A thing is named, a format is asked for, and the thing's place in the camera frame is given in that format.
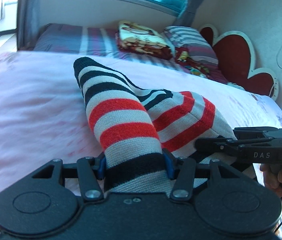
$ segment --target floor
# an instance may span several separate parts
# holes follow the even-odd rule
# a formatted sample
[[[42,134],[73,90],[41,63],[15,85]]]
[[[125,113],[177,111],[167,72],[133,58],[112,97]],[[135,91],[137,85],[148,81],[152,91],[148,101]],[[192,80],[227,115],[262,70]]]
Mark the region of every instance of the floor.
[[[17,51],[16,33],[0,36],[0,52],[1,51]]]

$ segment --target metal bolt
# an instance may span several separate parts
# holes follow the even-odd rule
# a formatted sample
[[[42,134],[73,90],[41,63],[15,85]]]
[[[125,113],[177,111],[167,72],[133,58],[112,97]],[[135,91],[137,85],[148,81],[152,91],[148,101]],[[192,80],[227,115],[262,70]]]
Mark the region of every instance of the metal bolt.
[[[132,199],[133,202],[141,202],[141,198],[139,197],[135,197],[134,199]]]
[[[132,204],[132,199],[125,199],[125,200],[123,200],[123,203],[127,204],[127,205],[131,205]]]
[[[98,198],[101,196],[101,192],[95,189],[91,189],[85,193],[85,196],[87,198]]]
[[[173,192],[173,196],[177,198],[184,198],[187,197],[189,193],[184,189],[177,189]]]

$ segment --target wall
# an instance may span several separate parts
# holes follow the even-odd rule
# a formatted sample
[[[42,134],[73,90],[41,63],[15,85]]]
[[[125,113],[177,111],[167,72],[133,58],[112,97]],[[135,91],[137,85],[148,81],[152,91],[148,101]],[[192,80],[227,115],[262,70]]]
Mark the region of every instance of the wall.
[[[197,11],[193,27],[215,25],[220,33],[239,30],[254,44],[257,66],[272,69],[280,90],[277,104],[282,108],[282,0],[205,0]]]
[[[41,26],[49,23],[113,28],[130,20],[161,31],[175,17],[121,0],[41,0]]]
[[[17,4],[6,5],[5,18],[0,21],[0,32],[17,27]]]

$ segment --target cloud-shaped headboard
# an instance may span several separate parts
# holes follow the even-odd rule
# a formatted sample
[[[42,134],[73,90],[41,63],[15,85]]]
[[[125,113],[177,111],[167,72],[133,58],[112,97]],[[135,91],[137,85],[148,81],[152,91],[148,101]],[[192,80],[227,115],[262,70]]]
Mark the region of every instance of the cloud-shaped headboard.
[[[229,82],[242,86],[248,92],[276,100],[279,92],[276,74],[269,68],[256,68],[254,46],[246,34],[229,31],[219,35],[211,24],[199,30],[215,51],[219,69]]]

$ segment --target striped sock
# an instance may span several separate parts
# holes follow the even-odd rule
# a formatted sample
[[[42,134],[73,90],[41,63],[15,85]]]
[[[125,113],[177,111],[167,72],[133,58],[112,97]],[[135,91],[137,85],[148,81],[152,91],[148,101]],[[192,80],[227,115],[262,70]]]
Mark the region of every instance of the striped sock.
[[[84,57],[74,63],[89,126],[107,159],[107,185],[119,192],[169,192],[161,148],[176,157],[195,152],[199,137],[235,138],[215,106],[192,92],[145,90],[125,75]],[[219,158],[214,154],[201,163]]]

